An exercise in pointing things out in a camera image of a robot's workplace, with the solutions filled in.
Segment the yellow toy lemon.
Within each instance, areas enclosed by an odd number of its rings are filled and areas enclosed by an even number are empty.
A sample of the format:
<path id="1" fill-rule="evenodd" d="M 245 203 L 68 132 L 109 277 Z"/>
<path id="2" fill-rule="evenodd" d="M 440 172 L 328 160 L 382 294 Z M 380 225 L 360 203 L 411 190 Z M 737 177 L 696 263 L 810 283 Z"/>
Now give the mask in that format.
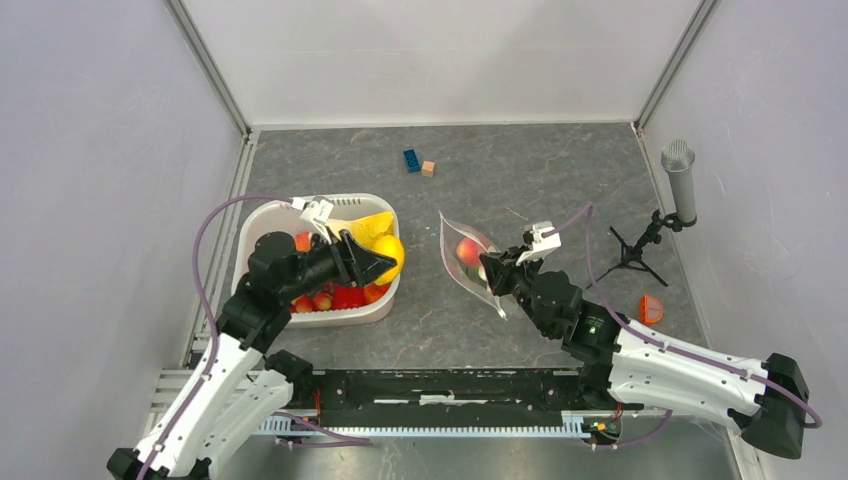
<path id="1" fill-rule="evenodd" d="M 394 235 L 383 235 L 372 244 L 371 250 L 390 257 L 396 262 L 394 267 L 375 280 L 375 284 L 377 286 L 383 286 L 393 282 L 401 273 L 406 260 L 405 249 L 400 239 Z"/>

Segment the green toy vegetable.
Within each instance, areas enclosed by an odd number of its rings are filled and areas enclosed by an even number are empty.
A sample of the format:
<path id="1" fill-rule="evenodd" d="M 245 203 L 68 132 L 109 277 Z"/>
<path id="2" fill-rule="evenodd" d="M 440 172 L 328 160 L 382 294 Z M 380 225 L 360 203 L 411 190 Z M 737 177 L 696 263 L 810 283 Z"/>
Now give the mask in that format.
<path id="1" fill-rule="evenodd" d="M 479 267 L 467 267 L 466 273 L 469 278 L 476 282 L 487 282 L 487 277 L 485 273 L 485 268 L 482 266 Z"/>

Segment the pink toy peach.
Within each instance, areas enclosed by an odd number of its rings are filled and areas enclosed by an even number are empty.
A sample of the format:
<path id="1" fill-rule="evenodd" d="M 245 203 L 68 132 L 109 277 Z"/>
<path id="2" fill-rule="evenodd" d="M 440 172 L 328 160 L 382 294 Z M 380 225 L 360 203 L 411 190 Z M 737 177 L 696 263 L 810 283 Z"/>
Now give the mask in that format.
<path id="1" fill-rule="evenodd" d="M 480 256 L 486 252 L 473 238 L 463 238 L 457 245 L 455 254 L 457 259 L 466 267 L 479 267 L 482 265 Z"/>

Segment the clear polka dot zip bag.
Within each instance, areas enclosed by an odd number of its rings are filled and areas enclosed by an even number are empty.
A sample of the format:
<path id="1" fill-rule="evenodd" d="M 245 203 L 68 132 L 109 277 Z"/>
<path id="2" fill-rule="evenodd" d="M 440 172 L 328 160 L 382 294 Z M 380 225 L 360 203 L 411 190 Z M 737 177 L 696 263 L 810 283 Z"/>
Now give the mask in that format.
<path id="1" fill-rule="evenodd" d="M 498 254 L 501 250 L 474 227 L 450 220 L 443 212 L 439 212 L 439 219 L 441 259 L 450 278 L 507 320 L 500 298 L 490 291 L 480 260 L 482 254 Z"/>

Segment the white plastic basket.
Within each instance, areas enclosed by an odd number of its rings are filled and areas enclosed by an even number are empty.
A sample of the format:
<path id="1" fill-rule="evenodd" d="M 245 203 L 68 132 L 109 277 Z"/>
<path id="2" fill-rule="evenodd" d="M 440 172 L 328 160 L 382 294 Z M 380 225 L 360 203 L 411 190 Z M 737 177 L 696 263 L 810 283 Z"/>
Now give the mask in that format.
<path id="1" fill-rule="evenodd" d="M 327 194 L 325 197 L 334 203 L 330 214 L 332 219 L 356 220 L 383 211 L 395 212 L 388 201 L 369 193 Z M 300 220 L 300 211 L 285 202 L 268 200 L 254 209 L 239 230 L 230 291 L 236 291 L 239 280 L 247 272 L 248 257 L 253 253 L 255 243 L 262 235 L 273 231 L 296 235 L 308 229 L 309 225 Z M 287 327 L 342 327 L 379 321 L 392 309 L 400 280 L 400 277 L 396 277 L 380 298 L 359 308 L 294 312 Z"/>

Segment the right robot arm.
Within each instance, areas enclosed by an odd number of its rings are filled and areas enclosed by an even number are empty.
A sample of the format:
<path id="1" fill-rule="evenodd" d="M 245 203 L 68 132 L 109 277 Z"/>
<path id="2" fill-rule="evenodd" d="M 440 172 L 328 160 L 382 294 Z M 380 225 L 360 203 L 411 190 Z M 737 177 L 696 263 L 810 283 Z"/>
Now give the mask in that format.
<path id="1" fill-rule="evenodd" d="M 809 389 L 798 363 L 734 357 L 680 342 L 587 301 L 563 271 L 521 262 L 524 247 L 480 256 L 489 290 L 510 296 L 539 332 L 582 362 L 580 400 L 591 408 L 653 406 L 723 425 L 784 459 L 802 455 Z"/>

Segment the orange toy tomato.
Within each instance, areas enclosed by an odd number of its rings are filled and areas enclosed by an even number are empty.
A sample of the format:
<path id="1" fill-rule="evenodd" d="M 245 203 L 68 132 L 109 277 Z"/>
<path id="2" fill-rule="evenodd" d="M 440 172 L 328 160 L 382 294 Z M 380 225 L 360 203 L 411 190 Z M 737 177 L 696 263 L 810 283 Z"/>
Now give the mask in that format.
<path id="1" fill-rule="evenodd" d="M 372 283 L 363 288 L 363 297 L 366 305 L 371 305 L 379 301 L 391 287 L 390 283 L 376 285 Z"/>

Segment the yellow toy cabbage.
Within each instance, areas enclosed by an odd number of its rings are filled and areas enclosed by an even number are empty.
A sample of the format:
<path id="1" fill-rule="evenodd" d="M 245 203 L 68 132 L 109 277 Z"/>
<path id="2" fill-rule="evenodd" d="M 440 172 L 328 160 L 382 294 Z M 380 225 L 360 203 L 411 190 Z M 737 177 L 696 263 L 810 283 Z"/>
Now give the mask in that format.
<path id="1" fill-rule="evenodd" d="M 394 222 L 394 214 L 384 211 L 355 220 L 329 219 L 327 226 L 334 233 L 348 231 L 357 243 L 370 247 L 380 237 L 393 233 Z"/>

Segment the red toy pepper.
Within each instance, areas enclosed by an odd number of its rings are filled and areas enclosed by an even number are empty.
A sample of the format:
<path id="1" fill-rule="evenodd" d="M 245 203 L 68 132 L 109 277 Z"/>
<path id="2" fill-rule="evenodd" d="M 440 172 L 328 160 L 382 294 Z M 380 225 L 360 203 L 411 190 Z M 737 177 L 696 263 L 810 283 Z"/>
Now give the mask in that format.
<path id="1" fill-rule="evenodd" d="M 332 310 L 356 309 L 366 305 L 364 289 L 360 287 L 338 286 L 332 294 Z"/>

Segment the orange toy peach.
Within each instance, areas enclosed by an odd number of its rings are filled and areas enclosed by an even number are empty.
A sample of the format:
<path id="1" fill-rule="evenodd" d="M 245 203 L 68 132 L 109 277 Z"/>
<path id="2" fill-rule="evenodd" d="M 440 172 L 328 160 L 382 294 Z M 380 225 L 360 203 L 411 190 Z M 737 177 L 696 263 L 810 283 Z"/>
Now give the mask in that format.
<path id="1" fill-rule="evenodd" d="M 295 248 L 297 252 L 308 253 L 312 249 L 312 236 L 310 232 L 301 232 L 294 236 Z"/>

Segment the blue lego brick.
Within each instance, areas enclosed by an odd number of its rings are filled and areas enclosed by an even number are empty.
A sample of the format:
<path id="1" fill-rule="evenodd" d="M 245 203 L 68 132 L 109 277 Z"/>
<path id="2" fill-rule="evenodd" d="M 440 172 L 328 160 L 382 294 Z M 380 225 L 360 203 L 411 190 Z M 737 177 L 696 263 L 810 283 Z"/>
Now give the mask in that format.
<path id="1" fill-rule="evenodd" d="M 409 173 L 417 173 L 421 171 L 421 161 L 419 160 L 418 155 L 414 149 L 404 150 L 403 159 L 406 169 Z"/>

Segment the wooden cube centre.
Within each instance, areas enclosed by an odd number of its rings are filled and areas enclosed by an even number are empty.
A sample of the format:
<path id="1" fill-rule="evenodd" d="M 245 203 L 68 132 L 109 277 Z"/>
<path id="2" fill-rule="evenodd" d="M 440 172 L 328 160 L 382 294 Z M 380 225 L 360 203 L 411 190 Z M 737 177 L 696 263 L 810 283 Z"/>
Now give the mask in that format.
<path id="1" fill-rule="evenodd" d="M 436 173 L 437 164 L 433 161 L 424 161 L 421 164 L 421 173 L 423 176 L 432 178 Z"/>

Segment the orange round toy slice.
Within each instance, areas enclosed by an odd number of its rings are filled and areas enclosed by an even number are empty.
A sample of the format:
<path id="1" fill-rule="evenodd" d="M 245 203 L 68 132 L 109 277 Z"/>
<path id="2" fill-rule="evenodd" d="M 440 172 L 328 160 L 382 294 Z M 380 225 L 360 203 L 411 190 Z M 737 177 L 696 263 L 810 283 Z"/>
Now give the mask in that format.
<path id="1" fill-rule="evenodd" d="M 652 295 L 644 295 L 639 301 L 639 321 L 644 325 L 656 325 L 664 317 L 662 303 Z"/>

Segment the grey microphone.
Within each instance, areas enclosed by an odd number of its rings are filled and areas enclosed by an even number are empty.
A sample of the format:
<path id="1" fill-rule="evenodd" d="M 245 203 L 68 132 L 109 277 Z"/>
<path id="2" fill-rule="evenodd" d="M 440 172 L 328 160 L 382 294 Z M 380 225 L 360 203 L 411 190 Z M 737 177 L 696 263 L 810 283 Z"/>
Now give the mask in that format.
<path id="1" fill-rule="evenodd" d="M 660 163 L 669 179 L 675 213 L 685 227 L 697 221 L 692 176 L 695 158 L 694 150 L 684 140 L 670 141 L 661 151 Z"/>

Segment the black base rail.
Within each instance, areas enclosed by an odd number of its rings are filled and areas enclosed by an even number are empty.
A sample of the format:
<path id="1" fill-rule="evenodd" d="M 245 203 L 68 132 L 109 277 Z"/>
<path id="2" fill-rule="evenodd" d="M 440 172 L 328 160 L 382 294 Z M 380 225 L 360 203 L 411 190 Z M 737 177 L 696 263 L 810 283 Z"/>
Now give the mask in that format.
<path id="1" fill-rule="evenodd" d="M 325 427 L 542 427 L 569 412 L 614 412 L 619 401 L 575 368 L 315 371 L 289 410 Z"/>

